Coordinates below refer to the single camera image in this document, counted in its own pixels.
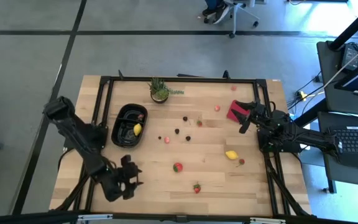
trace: succulent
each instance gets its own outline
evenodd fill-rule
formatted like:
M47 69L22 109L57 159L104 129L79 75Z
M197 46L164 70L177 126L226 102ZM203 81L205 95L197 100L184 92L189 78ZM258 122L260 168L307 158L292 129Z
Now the succulent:
M168 90L165 90L165 89L159 90L158 92L156 92L156 93L153 94L153 97L154 97L156 100L164 100L164 99L166 99L168 96L169 96L169 92L168 92Z
M164 80L157 77L152 77L152 81L148 83L150 87L150 92L152 96L156 100L164 100L166 99L169 94L184 94L185 92L182 90L172 90L171 88L167 87Z
M167 90L167 86L164 83L164 80L160 78L153 77L151 83L148 83L150 87L150 92L152 95L160 90Z

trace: gray floor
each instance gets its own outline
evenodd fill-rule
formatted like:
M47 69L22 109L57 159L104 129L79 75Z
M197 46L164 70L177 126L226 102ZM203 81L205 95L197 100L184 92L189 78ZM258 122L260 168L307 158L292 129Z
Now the gray floor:
M202 0L88 1L81 30L230 30L198 19ZM0 29L70 30L79 0L0 0ZM336 11L336 16L329 12ZM320 32L336 35L354 16L346 4L270 1L252 12L261 17L255 30ZM246 15L239 29L251 30ZM38 128L67 44L67 36L0 36L0 215L9 213L17 183ZM221 35L78 36L68 61L60 95L76 101L83 75L175 76L177 73L233 78L274 78L291 94L319 72L318 41L327 38ZM314 90L311 84L305 91ZM24 212L48 209L63 138L50 126ZM304 166L312 211L318 217L358 221L358 186L338 183L338 194L327 186L323 167Z

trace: yellow lemon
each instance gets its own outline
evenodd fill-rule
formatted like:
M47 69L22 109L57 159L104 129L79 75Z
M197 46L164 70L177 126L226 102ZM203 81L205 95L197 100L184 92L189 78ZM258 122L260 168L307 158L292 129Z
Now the yellow lemon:
M134 134L135 134L135 136L138 136L141 131L142 131L142 126L140 124L137 124L137 125L134 126Z
M237 159L239 157L237 155L237 153L234 151L227 151L225 153L226 153L227 158L229 158L229 159Z

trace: desk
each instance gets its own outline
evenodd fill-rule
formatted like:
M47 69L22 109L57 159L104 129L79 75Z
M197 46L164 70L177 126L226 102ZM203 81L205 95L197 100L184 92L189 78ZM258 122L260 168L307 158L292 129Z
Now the desk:
M339 64L341 53L329 50L326 42L317 43L317 53L323 82L325 84L338 71L337 65ZM344 76L346 76L346 74L341 72L335 80L339 80ZM328 85L324 91L326 95L325 99L321 100L297 118L295 120L297 125L303 127L312 122L312 120L317 118L317 112L320 111L358 114L358 95L355 95L350 91L335 89L334 84Z
M330 126L341 126L344 124L347 126L358 126L357 117L340 114L321 112L318 113L318 121L320 131L327 131ZM324 154L324 163L329 180L358 184L358 168L339 164L333 157L327 154Z
M94 102L98 92L100 76L84 76L76 114L86 123L91 121ZM251 124L247 134L238 132L240 126L226 118L232 100L252 101L254 92L251 84L236 84L232 91L230 83L167 82L174 90L184 90L184 95L171 95L168 101L158 105L150 98L146 82L114 82L109 107L108 126L114 125L122 106L137 103L147 108L149 117L140 143L131 149L114 145L111 129L103 155L119 164L119 159L130 154L143 173L139 180L144 182L129 200L118 199L108 202L100 185L95 187L92 212L141 213L141 214L189 214L189 215L272 215L267 176L263 155L259 152L256 127ZM270 101L278 110L287 110L282 84L268 80ZM215 112L214 106L221 110ZM203 126L197 127L201 119ZM165 144L158 137L170 137ZM225 151L235 150L246 163L230 161ZM302 169L299 161L291 154L281 153L285 183L294 198L307 212L311 212ZM172 165L183 164L183 172L174 173ZM53 191L50 208L59 206L77 184L82 159L71 151L62 160ZM193 185L201 185L195 194ZM276 186L279 212L283 213L280 192ZM80 208L85 207L88 189L85 187Z

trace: black tray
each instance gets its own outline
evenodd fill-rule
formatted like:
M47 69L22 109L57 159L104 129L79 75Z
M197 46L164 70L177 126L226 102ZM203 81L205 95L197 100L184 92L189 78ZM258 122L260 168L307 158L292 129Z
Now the black tray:
M143 120L138 121L138 115L143 114ZM121 108L111 133L112 142L120 147L134 147L142 138L144 126L147 119L147 110L144 106L128 104ZM133 135L134 126L140 124L142 130L138 136Z

